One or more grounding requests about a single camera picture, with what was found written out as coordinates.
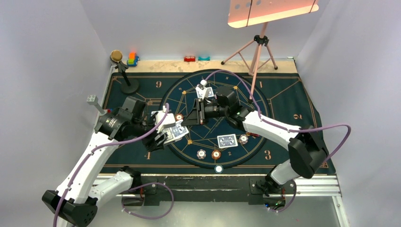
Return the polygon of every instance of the blue poker chip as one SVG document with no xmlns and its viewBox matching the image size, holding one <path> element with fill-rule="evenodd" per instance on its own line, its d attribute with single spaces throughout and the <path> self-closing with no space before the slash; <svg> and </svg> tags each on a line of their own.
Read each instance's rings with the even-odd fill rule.
<svg viewBox="0 0 401 227">
<path fill-rule="evenodd" d="M 215 167 L 214 167 L 214 171 L 215 171 L 217 174 L 222 173 L 222 172 L 223 172 L 223 166 L 222 166 L 222 165 L 217 165 L 217 166 L 215 166 Z"/>
</svg>

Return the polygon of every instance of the pink panel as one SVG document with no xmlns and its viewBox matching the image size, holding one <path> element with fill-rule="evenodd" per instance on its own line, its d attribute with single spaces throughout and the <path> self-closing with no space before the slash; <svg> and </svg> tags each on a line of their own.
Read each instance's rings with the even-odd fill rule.
<svg viewBox="0 0 401 227">
<path fill-rule="evenodd" d="M 319 9 L 318 0 L 231 0 L 228 24 L 231 27 L 256 25 L 293 17 Z"/>
</svg>

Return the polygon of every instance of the cable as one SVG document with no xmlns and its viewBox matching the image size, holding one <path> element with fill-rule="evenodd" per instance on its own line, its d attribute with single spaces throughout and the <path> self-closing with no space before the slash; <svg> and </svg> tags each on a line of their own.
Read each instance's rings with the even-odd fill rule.
<svg viewBox="0 0 401 227">
<path fill-rule="evenodd" d="M 173 208 L 173 205 L 174 205 L 174 196 L 173 196 L 173 192 L 171 191 L 171 189 L 168 188 L 166 185 L 164 185 L 162 183 L 158 183 L 158 182 L 146 183 L 146 184 L 143 184 L 141 186 L 138 186 L 138 187 L 135 187 L 135 188 L 131 188 L 131 189 L 128 190 L 128 192 L 133 192 L 133 191 L 135 191 L 135 190 L 137 190 L 139 188 L 143 188 L 143 187 L 146 187 L 146 186 L 152 185 L 152 184 L 158 184 L 158 185 L 161 185 L 161 186 L 165 187 L 168 190 L 168 192 L 170 193 L 170 195 L 171 195 L 171 205 L 170 205 L 170 208 L 166 211 L 166 213 L 164 213 L 164 214 L 162 214 L 160 216 L 156 216 L 156 217 L 142 216 L 142 215 L 135 214 L 135 213 L 132 213 L 131 211 L 127 210 L 127 208 L 125 208 L 125 206 L 124 206 L 123 201 L 121 201 L 121 205 L 122 205 L 121 212 L 125 211 L 126 213 L 131 214 L 133 216 L 136 216 L 138 218 L 143 218 L 143 219 L 148 219 L 148 220 L 159 219 L 159 218 L 162 218 L 162 217 L 166 216 L 168 213 L 170 213 L 170 211 L 171 211 L 171 209 Z"/>
<path fill-rule="evenodd" d="M 216 71 L 212 72 L 211 74 L 209 74 L 209 75 L 205 78 L 205 81 L 208 81 L 208 79 L 209 79 L 211 76 L 213 76 L 214 74 L 216 74 L 217 72 L 225 72 L 225 73 L 228 73 L 228 74 L 230 74 L 230 75 L 232 75 L 232 76 L 237 77 L 237 78 L 242 82 L 242 84 L 245 86 L 245 88 L 246 88 L 246 90 L 248 91 L 249 95 L 251 96 L 252 100 L 255 100 L 255 98 L 253 97 L 253 94 L 251 93 L 251 91 L 250 91 L 250 89 L 248 88 L 248 86 L 245 84 L 244 80 L 243 80 L 241 77 L 239 77 L 238 75 L 236 75 L 235 73 L 231 72 L 231 71 L 228 71 L 228 70 L 216 70 Z M 340 126 L 345 126 L 345 127 L 347 127 L 347 133 L 345 134 L 345 136 L 344 136 L 344 138 L 342 139 L 342 141 L 341 141 L 341 142 L 338 144 L 338 146 L 333 150 L 333 152 L 330 153 L 330 154 L 327 156 L 327 158 L 326 158 L 323 162 L 326 162 L 326 161 L 329 160 L 334 154 L 336 154 L 337 151 L 342 147 L 342 145 L 345 143 L 345 141 L 348 139 L 349 135 L 351 134 L 351 126 L 349 126 L 348 124 L 336 124 L 336 125 L 330 125 L 330 126 L 325 126 L 325 127 L 319 127 L 319 128 L 314 128 L 314 129 L 305 129 L 305 130 L 287 129 L 287 128 L 284 127 L 284 126 L 281 126 L 281 125 L 278 125 L 278 124 L 275 124 L 275 123 L 272 123 L 272 122 L 269 122 L 269 121 L 263 119 L 263 118 L 262 118 L 262 112 L 261 112 L 261 109 L 260 109 L 259 105 L 258 105 L 257 102 L 255 102 L 255 101 L 254 101 L 253 103 L 255 104 L 256 109 L 258 110 L 258 116 L 259 116 L 259 118 L 260 118 L 261 121 L 263 121 L 263 122 L 265 122 L 265 123 L 267 123 L 267 124 L 269 124 L 269 125 L 275 126 L 275 127 L 277 127 L 277 128 L 280 128 L 280 129 L 282 129 L 282 130 L 286 130 L 286 131 L 288 131 L 288 132 L 308 133 L 308 132 L 323 131 L 323 130 L 326 130 L 326 129 L 332 129 L 332 128 L 336 128 L 336 127 L 340 127 Z M 293 195 L 293 197 L 291 198 L 291 200 L 290 200 L 290 202 L 288 203 L 288 205 L 286 205 L 286 206 L 285 206 L 283 209 L 281 209 L 281 210 L 277 210 L 276 212 L 282 212 L 282 211 L 284 211 L 284 210 L 287 209 L 287 208 L 291 205 L 291 203 L 294 201 L 295 195 L 296 195 L 296 183 L 295 183 L 294 180 L 292 180 L 292 181 L 293 181 L 293 184 L 294 184 L 294 195 Z"/>
<path fill-rule="evenodd" d="M 145 134 L 133 138 L 131 140 L 126 140 L 126 141 L 120 141 L 120 142 L 111 142 L 111 143 L 106 143 L 106 144 L 102 144 L 100 146 L 95 147 L 94 149 L 91 150 L 91 153 L 94 153 L 95 151 L 104 148 L 104 147 L 108 147 L 108 146 L 114 146 L 114 145 L 123 145 L 123 144 L 129 144 L 129 143 L 134 143 L 136 141 L 139 141 L 145 137 L 147 137 L 148 135 L 152 134 L 164 121 L 164 119 L 167 117 L 168 114 L 168 108 L 170 107 L 168 103 L 165 104 L 166 106 L 166 113 L 164 114 L 163 118 L 160 120 L 159 123 L 157 123 L 151 130 L 149 130 L 148 132 L 146 132 Z M 82 160 L 82 162 L 78 165 L 77 169 L 75 170 L 75 172 L 72 174 L 70 181 L 67 184 L 67 188 L 64 190 L 63 195 L 61 196 L 59 203 L 57 204 L 57 208 L 56 211 L 54 212 L 54 219 L 53 219 L 53 227 L 57 227 L 57 218 L 59 216 L 59 212 L 61 209 L 61 204 L 64 201 L 65 197 L 67 196 L 67 192 L 71 189 L 71 185 L 73 184 L 75 177 L 77 177 L 79 171 L 81 170 L 81 168 L 83 167 L 83 165 L 86 163 L 86 161 L 89 159 L 89 157 L 91 156 L 91 154 L 87 154 L 85 156 L 85 158 Z"/>
</svg>

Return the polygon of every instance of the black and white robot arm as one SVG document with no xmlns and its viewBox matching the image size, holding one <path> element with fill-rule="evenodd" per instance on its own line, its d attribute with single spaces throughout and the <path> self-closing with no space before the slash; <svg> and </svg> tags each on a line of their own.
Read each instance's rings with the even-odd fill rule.
<svg viewBox="0 0 401 227">
<path fill-rule="evenodd" d="M 123 191 L 142 185 L 140 172 L 125 166 L 112 178 L 93 186 L 95 179 L 111 154 L 117 150 L 118 144 L 92 150 L 100 145 L 117 143 L 130 136 L 141 136 L 160 123 L 158 128 L 142 140 L 148 151 L 163 148 L 164 145 L 179 141 L 188 133 L 181 122 L 176 122 L 172 113 L 166 114 L 166 108 L 153 112 L 144 121 L 142 112 L 146 104 L 133 97 L 127 97 L 120 108 L 114 109 L 99 118 L 90 142 L 67 178 L 55 191 L 47 190 L 42 201 L 55 213 L 64 192 L 68 189 L 61 205 L 57 219 L 57 227 L 86 227 L 93 220 L 97 210 Z"/>
<path fill-rule="evenodd" d="M 205 95 L 205 84 L 196 87 L 201 98 L 195 100 L 190 114 L 184 119 L 182 125 L 206 124 L 209 118 L 225 117 L 229 125 L 245 132 L 255 133 L 271 140 L 289 153 L 289 160 L 279 164 L 265 177 L 264 187 L 267 193 L 277 193 L 287 181 L 297 177 L 312 178 L 316 170 L 328 156 L 327 148 L 317 132 L 297 133 L 290 130 L 311 129 L 312 126 L 301 128 L 289 125 L 272 118 L 261 115 L 254 109 L 239 104 L 235 92 L 226 86 L 218 87 L 215 99 L 202 98 Z M 273 126 L 283 126 L 288 130 Z"/>
</svg>

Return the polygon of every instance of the gray wall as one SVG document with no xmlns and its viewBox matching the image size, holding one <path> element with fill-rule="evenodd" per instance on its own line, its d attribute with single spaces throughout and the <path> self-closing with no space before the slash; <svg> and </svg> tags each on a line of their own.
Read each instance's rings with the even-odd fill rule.
<svg viewBox="0 0 401 227">
<path fill-rule="evenodd" d="M 107 54 L 81 3 L 0 2 L 0 226 L 48 227 L 42 203 L 87 146 Z"/>
<path fill-rule="evenodd" d="M 296 63 L 324 125 L 353 227 L 400 226 L 401 1 L 330 1 Z M 333 149 L 345 130 L 324 133 Z"/>
<path fill-rule="evenodd" d="M 269 23 L 267 36 L 276 58 L 297 56 L 329 0 L 311 14 Z M 181 59 L 208 53 L 224 59 L 260 33 L 261 25 L 232 28 L 229 0 L 82 0 L 107 53 L 137 51 L 142 60 Z M 243 52 L 253 56 L 254 47 Z M 263 56 L 268 56 L 264 49 Z"/>
</svg>

